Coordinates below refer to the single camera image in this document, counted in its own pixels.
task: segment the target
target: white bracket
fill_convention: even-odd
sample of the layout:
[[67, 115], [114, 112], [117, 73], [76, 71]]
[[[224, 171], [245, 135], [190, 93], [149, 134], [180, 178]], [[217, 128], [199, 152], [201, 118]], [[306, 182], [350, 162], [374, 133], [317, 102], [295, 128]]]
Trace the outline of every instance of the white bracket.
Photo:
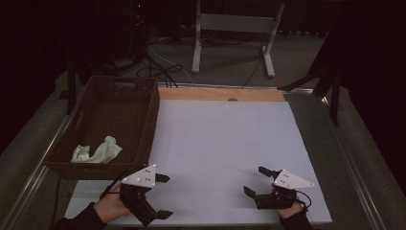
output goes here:
[[292, 172], [282, 170], [274, 184], [285, 189], [313, 188], [314, 183], [307, 181]]
[[134, 185], [145, 188], [155, 186], [156, 165], [150, 165], [122, 179], [123, 184]]

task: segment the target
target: metal frame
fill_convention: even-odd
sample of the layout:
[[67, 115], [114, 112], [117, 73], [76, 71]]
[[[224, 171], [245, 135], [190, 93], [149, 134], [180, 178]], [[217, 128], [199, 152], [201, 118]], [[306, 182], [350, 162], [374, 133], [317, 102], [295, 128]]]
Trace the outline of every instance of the metal frame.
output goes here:
[[284, 4], [279, 4], [277, 15], [271, 17], [253, 17], [224, 14], [209, 14], [200, 11], [200, 0], [196, 0], [196, 36], [194, 42], [192, 72], [200, 71], [200, 32], [201, 30], [237, 31], [250, 33], [269, 33], [268, 43], [262, 47], [263, 60], [269, 78], [275, 77], [275, 70], [271, 59], [271, 48], [278, 31]]
[[319, 101], [319, 104], [325, 115], [324, 117], [327, 119], [327, 123], [330, 126], [330, 129], [334, 135], [337, 146], [340, 148], [339, 152], [341, 153], [341, 156], [344, 162], [346, 163], [345, 167], [350, 176], [355, 192], [357, 192], [358, 194], [359, 200], [361, 202], [362, 207], [364, 208], [365, 214], [368, 218], [368, 221], [370, 222], [372, 229], [386, 230], [387, 227], [373, 202], [370, 191], [367, 185], [364, 183], [361, 173], [358, 171], [358, 167], [356, 166], [355, 161], [346, 145], [346, 142], [342, 137], [340, 129], [329, 118], [328, 113], [329, 104], [327, 98], [326, 97], [322, 98]]
[[27, 208], [30, 206], [30, 203], [34, 198], [36, 191], [38, 190], [39, 186], [41, 186], [42, 180], [48, 172], [48, 168], [45, 167], [42, 162], [45, 160], [48, 152], [52, 150], [53, 146], [56, 144], [56, 140], [62, 135], [63, 130], [68, 126], [69, 122], [70, 116], [66, 116], [65, 119], [62, 121], [59, 129], [57, 130], [50, 145], [45, 150], [39, 162], [36, 164], [30, 177], [27, 179], [16, 201], [3, 219], [3, 222], [0, 225], [0, 229], [15, 229], [20, 222], [24, 213], [27, 211]]

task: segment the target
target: metal stand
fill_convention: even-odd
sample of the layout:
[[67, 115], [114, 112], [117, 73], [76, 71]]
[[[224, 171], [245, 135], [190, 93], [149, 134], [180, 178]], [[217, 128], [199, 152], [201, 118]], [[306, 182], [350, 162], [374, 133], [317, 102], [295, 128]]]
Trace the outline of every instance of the metal stand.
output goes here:
[[235, 31], [249, 33], [269, 33], [268, 43], [262, 47], [263, 59], [265, 62], [267, 76], [275, 77], [275, 70], [271, 59], [271, 48], [278, 31], [279, 23], [284, 4], [279, 4], [277, 15], [271, 17], [253, 17], [240, 15], [209, 14], [200, 11], [200, 0], [196, 0], [196, 37], [194, 43], [192, 72], [197, 74], [200, 71], [200, 31]]

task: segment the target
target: wooden board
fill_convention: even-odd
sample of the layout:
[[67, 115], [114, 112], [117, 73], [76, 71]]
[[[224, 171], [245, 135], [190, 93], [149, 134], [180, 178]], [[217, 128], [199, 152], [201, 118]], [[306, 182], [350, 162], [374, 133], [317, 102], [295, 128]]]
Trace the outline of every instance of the wooden board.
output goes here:
[[276, 89], [218, 89], [218, 88], [166, 88], [159, 87], [164, 100], [284, 102], [283, 94]]

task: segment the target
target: human hand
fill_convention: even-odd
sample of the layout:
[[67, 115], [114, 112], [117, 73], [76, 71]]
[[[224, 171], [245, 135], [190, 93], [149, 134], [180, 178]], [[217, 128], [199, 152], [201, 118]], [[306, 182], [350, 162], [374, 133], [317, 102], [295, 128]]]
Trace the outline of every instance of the human hand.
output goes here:
[[[272, 184], [272, 192], [275, 190], [275, 185]], [[277, 209], [278, 214], [281, 216], [282, 219], [288, 219], [292, 217], [293, 215], [300, 213], [303, 210], [302, 204], [295, 201], [293, 202], [292, 206], [290, 208], [285, 208], [285, 209]]]
[[108, 223], [121, 216], [130, 214], [120, 200], [120, 185], [116, 186], [110, 194], [107, 194], [93, 206], [101, 221]]

